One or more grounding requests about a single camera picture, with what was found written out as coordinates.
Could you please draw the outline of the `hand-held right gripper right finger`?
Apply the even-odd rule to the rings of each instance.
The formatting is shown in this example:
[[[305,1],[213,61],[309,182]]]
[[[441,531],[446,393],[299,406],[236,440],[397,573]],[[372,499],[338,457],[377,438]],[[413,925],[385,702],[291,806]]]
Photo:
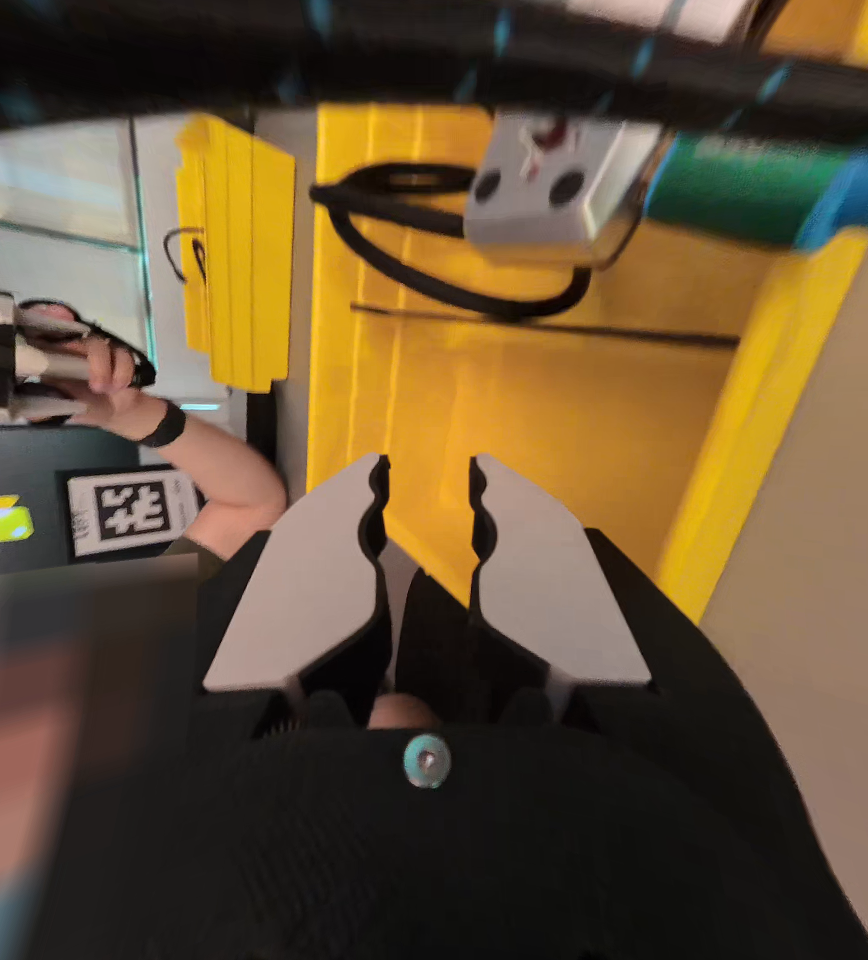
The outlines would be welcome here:
[[[469,465],[470,612],[540,673],[554,714],[581,687],[649,690],[652,674],[582,523],[496,457]]]

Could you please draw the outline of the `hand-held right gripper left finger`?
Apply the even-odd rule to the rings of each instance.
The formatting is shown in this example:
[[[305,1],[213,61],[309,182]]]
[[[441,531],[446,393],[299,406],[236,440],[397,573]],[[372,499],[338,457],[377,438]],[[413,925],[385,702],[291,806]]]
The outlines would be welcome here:
[[[336,692],[372,706],[393,655],[380,554],[388,457],[368,453],[275,522],[203,686],[210,693]]]

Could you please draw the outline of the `large yellow plastic bin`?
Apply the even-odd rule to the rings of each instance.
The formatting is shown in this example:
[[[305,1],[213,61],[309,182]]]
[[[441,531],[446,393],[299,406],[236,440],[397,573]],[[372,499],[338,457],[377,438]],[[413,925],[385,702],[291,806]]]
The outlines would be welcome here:
[[[307,488],[368,452],[392,462],[396,542],[470,595],[467,461],[486,452],[602,529],[698,621],[868,255],[743,252],[649,226],[567,332],[350,306],[433,307],[359,266],[313,216]]]

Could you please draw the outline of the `silver adapter box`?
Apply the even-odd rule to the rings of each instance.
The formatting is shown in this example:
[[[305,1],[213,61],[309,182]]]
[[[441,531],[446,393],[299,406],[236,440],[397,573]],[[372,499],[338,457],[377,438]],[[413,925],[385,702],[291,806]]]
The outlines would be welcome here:
[[[604,269],[641,222],[657,124],[500,111],[464,207],[485,257]]]

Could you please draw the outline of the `person's left forearm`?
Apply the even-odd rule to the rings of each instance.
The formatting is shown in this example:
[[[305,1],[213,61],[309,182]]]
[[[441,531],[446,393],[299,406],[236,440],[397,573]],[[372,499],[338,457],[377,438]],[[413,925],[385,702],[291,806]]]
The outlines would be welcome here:
[[[195,414],[186,416],[180,438],[154,451],[187,473],[205,499],[184,532],[186,539],[227,561],[282,518],[286,487],[276,469],[244,440]]]

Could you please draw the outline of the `person's left hand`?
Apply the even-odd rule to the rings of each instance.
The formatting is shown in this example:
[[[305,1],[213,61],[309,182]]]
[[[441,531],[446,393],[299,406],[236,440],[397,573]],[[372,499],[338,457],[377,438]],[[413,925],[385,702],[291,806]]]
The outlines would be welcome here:
[[[83,357],[89,367],[84,381],[46,378],[46,383],[82,409],[64,421],[68,427],[99,428],[131,441],[151,434],[161,423],[166,402],[135,389],[135,355],[105,333],[92,332],[63,341],[34,339],[42,350]]]

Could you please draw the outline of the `black screen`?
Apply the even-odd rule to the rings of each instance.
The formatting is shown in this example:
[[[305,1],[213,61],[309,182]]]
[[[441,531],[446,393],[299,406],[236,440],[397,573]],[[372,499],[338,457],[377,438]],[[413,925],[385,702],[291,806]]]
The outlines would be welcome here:
[[[34,524],[29,538],[0,544],[0,574],[104,563],[70,559],[69,523],[61,504],[59,475],[120,473],[152,466],[169,467],[163,462],[142,464],[134,444],[97,429],[0,426],[0,496],[20,496]]]

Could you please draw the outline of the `black wristband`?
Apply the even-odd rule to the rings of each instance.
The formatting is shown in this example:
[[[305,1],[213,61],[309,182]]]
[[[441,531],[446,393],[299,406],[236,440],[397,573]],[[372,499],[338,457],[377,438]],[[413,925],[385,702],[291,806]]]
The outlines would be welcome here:
[[[174,444],[184,434],[188,423],[185,410],[171,400],[164,400],[163,414],[152,431],[134,442],[148,450],[161,450]]]

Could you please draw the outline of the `black and white printed tag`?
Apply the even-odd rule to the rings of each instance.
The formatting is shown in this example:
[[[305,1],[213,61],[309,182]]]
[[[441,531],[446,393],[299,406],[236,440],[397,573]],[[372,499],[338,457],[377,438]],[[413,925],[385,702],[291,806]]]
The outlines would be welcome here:
[[[120,472],[58,475],[73,563],[156,556],[172,545],[205,504],[190,476],[167,465]]]

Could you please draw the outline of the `thin black stick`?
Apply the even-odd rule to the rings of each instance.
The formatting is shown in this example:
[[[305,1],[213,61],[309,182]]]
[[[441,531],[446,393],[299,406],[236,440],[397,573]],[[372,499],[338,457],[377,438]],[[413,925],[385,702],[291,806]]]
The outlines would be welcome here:
[[[741,344],[738,335],[716,334],[698,331],[674,331],[632,328],[611,325],[579,325],[544,320],[513,321],[487,315],[453,315],[442,312],[387,308],[352,301],[351,312],[377,318],[422,321],[429,323],[452,323],[476,327],[491,327],[499,330],[546,332],[587,338],[599,338],[630,343],[664,345],[676,348],[699,349],[717,352],[735,351]]]

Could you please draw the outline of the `ribbed yellow plastic bin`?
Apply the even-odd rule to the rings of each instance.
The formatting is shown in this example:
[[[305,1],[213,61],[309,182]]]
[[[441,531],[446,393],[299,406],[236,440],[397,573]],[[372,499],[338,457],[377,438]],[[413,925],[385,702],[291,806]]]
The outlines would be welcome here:
[[[288,375],[296,160],[203,113],[176,147],[186,344],[216,384],[266,393]]]

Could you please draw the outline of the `black post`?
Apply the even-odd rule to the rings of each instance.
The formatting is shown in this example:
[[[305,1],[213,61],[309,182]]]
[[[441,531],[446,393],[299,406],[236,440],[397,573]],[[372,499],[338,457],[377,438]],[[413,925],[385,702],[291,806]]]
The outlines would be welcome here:
[[[277,465],[278,418],[274,384],[266,392],[246,393],[246,442],[272,467]]]

